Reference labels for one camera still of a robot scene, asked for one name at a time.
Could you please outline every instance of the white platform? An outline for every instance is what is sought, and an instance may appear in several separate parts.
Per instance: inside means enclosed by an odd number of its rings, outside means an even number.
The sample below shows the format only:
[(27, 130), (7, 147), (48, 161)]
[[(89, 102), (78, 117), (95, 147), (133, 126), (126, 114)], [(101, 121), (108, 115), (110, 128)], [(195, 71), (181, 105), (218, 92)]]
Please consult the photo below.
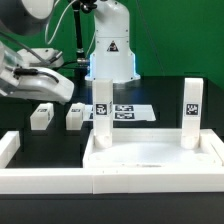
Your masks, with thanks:
[[(114, 140), (122, 141), (125, 129), (117, 130)], [(175, 146), (180, 129), (134, 129), (129, 140), (159, 143), (161, 136), (168, 145)], [(91, 136), (84, 164), (91, 161)], [(179, 147), (168, 152), (162, 147), (163, 159), (152, 156), (153, 163), (144, 158), (142, 166), (127, 154), (130, 166), (73, 168), (73, 169), (0, 169), (0, 194), (103, 194), (103, 193), (155, 193), (155, 192), (224, 192), (224, 144), (212, 130), (200, 132), (201, 149), (187, 153)]]
[(90, 133), (83, 166), (167, 167), (222, 166), (211, 136), (212, 130), (200, 132), (200, 147), (195, 150), (181, 147), (181, 129), (113, 129), (113, 145), (98, 149)]

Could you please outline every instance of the black cable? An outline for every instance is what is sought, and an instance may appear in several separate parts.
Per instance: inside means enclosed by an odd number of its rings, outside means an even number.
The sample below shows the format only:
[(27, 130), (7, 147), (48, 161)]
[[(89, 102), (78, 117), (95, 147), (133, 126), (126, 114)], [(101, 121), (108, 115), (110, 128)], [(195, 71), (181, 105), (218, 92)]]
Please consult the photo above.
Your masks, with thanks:
[(59, 67), (57, 67), (57, 68), (54, 68), (53, 70), (54, 70), (54, 71), (58, 71), (59, 69), (63, 68), (63, 67), (66, 66), (66, 65), (76, 64), (76, 63), (77, 63), (77, 60), (66, 61), (66, 62), (64, 62), (61, 66), (59, 66)]
[(56, 83), (59, 83), (58, 78), (56, 78), (55, 76), (53, 76), (53, 75), (51, 75), (51, 74), (49, 74), (47, 72), (38, 71), (38, 75), (45, 75), (45, 76), (47, 76), (49, 78), (54, 79)]
[(157, 58), (157, 61), (158, 61), (159, 66), (160, 66), (161, 73), (162, 73), (163, 76), (165, 76), (166, 74), (165, 74), (165, 71), (164, 71), (162, 62), (161, 62), (161, 60), (160, 60), (160, 57), (159, 57), (159, 53), (158, 53), (158, 51), (157, 51), (156, 44), (155, 44), (154, 41), (153, 41), (153, 38), (152, 38), (152, 35), (151, 35), (151, 32), (150, 32), (150, 29), (149, 29), (149, 25), (147, 24), (147, 21), (146, 21), (146, 19), (145, 19), (145, 17), (144, 17), (144, 14), (143, 14), (143, 12), (142, 12), (142, 7), (141, 7), (141, 5), (140, 5), (139, 0), (136, 0), (136, 5), (137, 5), (137, 8), (138, 8), (140, 17), (141, 17), (141, 19), (142, 19), (143, 25), (144, 25), (144, 27), (145, 27), (145, 31), (146, 31), (146, 35), (147, 35), (147, 37), (148, 37), (148, 39), (149, 39), (149, 43), (151, 43), (152, 49), (153, 49), (153, 51), (154, 51), (154, 54), (155, 54), (155, 56), (156, 56), (156, 58)]
[(38, 76), (38, 75), (44, 75), (47, 76), (51, 79), (53, 79), (56, 83), (59, 83), (58, 78), (56, 78), (55, 76), (47, 73), (47, 72), (42, 72), (39, 71), (37, 69), (25, 69), (25, 68), (16, 68), (13, 71), (15, 76)]
[(14, 38), (12, 38), (12, 37), (10, 37), (10, 36), (4, 34), (4, 33), (2, 33), (1, 31), (0, 31), (0, 36), (2, 36), (3, 38), (9, 40), (10, 42), (12, 42), (12, 43), (14, 43), (14, 44), (16, 44), (16, 45), (18, 45), (18, 46), (20, 46), (20, 47), (26, 49), (28, 52), (30, 52), (33, 56), (35, 56), (38, 60), (40, 60), (40, 61), (41, 61), (42, 63), (44, 63), (45, 65), (49, 65), (49, 64), (51, 64), (49, 61), (46, 61), (45, 59), (43, 59), (42, 57), (40, 57), (37, 53), (35, 53), (31, 48), (29, 48), (29, 47), (26, 46), (25, 44), (23, 44), (23, 43), (21, 43), (21, 42), (15, 40)]

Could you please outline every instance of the black surface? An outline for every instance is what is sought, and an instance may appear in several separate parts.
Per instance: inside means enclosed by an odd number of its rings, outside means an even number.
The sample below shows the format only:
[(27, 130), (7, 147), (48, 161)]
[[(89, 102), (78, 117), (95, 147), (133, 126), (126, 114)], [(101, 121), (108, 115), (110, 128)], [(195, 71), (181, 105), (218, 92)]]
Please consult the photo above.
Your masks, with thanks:
[[(66, 131), (72, 103), (91, 104), (91, 87), (75, 81), (70, 103), (55, 104), (46, 131), (31, 131), (29, 116), (40, 102), (0, 98), (0, 134), (19, 130), (22, 146), (9, 163), (17, 167), (80, 167), (91, 122), (82, 130)], [(224, 92), (204, 80), (201, 128), (224, 136)], [(180, 128), (184, 79), (142, 78), (114, 89), (116, 104), (152, 104), (155, 122), (114, 122), (120, 128)], [(223, 223), (224, 193), (0, 195), (0, 223)]]

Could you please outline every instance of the white plastic structure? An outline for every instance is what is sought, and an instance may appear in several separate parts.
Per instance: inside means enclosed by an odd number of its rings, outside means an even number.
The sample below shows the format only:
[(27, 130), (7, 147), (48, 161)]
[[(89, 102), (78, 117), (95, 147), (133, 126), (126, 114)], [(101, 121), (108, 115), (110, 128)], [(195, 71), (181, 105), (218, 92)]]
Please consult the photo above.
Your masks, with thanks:
[(0, 168), (5, 168), (20, 147), (18, 131), (8, 131), (0, 140)]
[[(59, 53), (58, 50), (55, 50), (53, 48), (32, 48), (32, 50), (46, 61), (49, 61), (51, 58), (53, 58), (55, 55)], [(28, 52), (26, 49), (22, 49), (17, 53), (21, 55), (26, 66), (39, 67), (41, 65), (40, 60), (37, 59), (33, 54)], [(60, 58), (58, 58), (58, 60), (51, 63), (49, 67), (60, 67), (63, 63), (64, 60), (63, 57), (61, 56)]]
[[(18, 66), (34, 68), (41, 74), (16, 77), (13, 71)], [(63, 104), (71, 99), (73, 91), (74, 84), (70, 80), (48, 68), (29, 67), (21, 55), (0, 42), (0, 94)]]
[(52, 103), (40, 104), (30, 117), (31, 130), (46, 130), (54, 116)]
[(112, 146), (113, 82), (110, 79), (93, 81), (93, 130), (97, 148)]
[(35, 18), (45, 19), (54, 7), (54, 0), (21, 0), (26, 10)]
[(114, 0), (96, 4), (96, 48), (90, 56), (90, 74), (86, 80), (108, 78), (113, 83), (126, 83), (140, 79), (136, 74), (135, 55), (130, 50), (127, 8)]
[(82, 128), (84, 111), (85, 111), (85, 104), (83, 103), (72, 104), (66, 116), (67, 130), (80, 130)]
[(185, 78), (181, 146), (199, 147), (203, 79)]
[(212, 130), (200, 131), (199, 148), (181, 147), (181, 129), (113, 129), (113, 145), (99, 150), (93, 130), (83, 159), (84, 168), (222, 167)]

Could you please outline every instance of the green wall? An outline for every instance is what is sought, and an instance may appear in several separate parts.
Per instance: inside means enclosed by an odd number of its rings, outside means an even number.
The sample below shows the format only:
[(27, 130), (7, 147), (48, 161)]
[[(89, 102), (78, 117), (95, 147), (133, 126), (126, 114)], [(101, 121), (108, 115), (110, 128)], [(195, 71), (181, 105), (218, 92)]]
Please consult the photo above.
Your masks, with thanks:
[[(137, 72), (145, 76), (203, 76), (224, 89), (224, 1), (139, 0), (152, 39), (164, 68), (161, 72), (136, 7), (136, 0), (120, 0), (130, 10), (131, 49), (136, 53)], [(52, 28), (67, 5), (62, 0), (54, 13)], [(92, 38), (93, 14), (82, 15), (84, 47)], [(46, 47), (44, 33), (17, 37), (31, 47)], [(51, 47), (64, 51), (65, 60), (75, 59), (72, 10), (66, 15)], [(70, 71), (63, 71), (68, 76)]]

